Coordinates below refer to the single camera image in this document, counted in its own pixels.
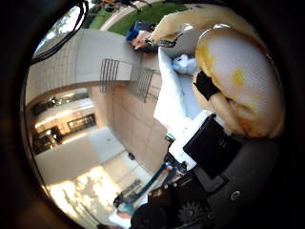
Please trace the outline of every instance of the person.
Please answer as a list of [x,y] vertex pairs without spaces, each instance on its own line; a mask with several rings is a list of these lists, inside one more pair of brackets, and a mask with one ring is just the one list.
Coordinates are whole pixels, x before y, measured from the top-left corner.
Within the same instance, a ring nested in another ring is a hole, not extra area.
[[[149,5],[149,7],[153,6],[151,3],[147,2],[146,0],[137,0],[137,1],[146,3],[147,5]],[[125,6],[131,6],[132,8],[135,8],[137,13],[141,12],[141,9],[135,5],[134,0],[118,0],[118,2],[122,3]]]
[[119,6],[113,2],[112,0],[100,0],[100,2],[98,3],[99,6],[101,6],[102,8],[106,8],[106,4],[108,4],[109,6],[112,6],[115,9],[118,9]]
[[155,23],[135,22],[126,31],[126,40],[136,52],[157,52],[158,47],[146,42],[155,28]]

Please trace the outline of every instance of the tan wall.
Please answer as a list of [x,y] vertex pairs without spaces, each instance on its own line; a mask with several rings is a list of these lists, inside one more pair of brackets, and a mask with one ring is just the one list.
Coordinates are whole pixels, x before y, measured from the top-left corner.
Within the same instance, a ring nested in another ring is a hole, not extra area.
[[154,108],[150,99],[143,103],[127,92],[114,95],[114,134],[151,174],[160,167],[169,145],[166,129],[153,118]]
[[[53,38],[41,51],[49,49],[61,38]],[[40,94],[57,88],[99,82],[103,58],[139,64],[141,55],[131,49],[122,35],[108,31],[80,30],[55,55],[30,67],[26,104]],[[129,80],[130,74],[130,65],[119,65],[118,80]]]

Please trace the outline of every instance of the sky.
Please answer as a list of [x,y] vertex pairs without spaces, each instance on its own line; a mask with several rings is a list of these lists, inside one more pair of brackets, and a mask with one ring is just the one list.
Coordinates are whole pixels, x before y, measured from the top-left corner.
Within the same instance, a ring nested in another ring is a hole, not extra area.
[[[89,2],[89,8],[91,8],[92,6],[94,6],[94,4],[91,3],[91,1]],[[66,32],[66,31],[71,31],[75,25],[75,22],[77,20],[78,17],[78,13],[79,13],[79,8],[78,7],[74,7],[72,10],[72,14],[71,17],[67,20],[67,24],[62,28],[62,32]],[[47,36],[47,40],[52,39],[54,37],[54,33],[50,32]],[[36,50],[38,50],[44,43],[46,40],[43,40],[37,47]]]

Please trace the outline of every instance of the metal railing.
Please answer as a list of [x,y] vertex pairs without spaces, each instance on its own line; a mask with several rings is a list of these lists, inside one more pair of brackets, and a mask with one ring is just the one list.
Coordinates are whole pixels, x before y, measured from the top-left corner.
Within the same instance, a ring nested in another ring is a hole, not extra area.
[[103,59],[100,74],[100,92],[113,93],[114,86],[117,85],[117,71],[120,61],[113,59]]
[[100,74],[100,92],[114,93],[114,87],[120,83],[117,80],[120,63],[129,64],[132,68],[128,92],[139,100],[146,102],[153,73],[157,71],[121,60],[103,59]]

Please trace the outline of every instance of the white cloth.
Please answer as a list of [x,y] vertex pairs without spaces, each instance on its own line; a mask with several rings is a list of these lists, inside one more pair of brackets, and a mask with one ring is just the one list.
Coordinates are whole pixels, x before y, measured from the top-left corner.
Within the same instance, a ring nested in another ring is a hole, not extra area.
[[131,225],[131,219],[124,219],[119,217],[115,212],[111,213],[108,217],[108,220],[111,221],[113,224],[122,227],[123,229],[129,229]]
[[162,86],[153,116],[176,137],[182,133],[181,125],[187,122],[181,84],[177,73],[172,69],[172,60],[160,49],[158,58]]

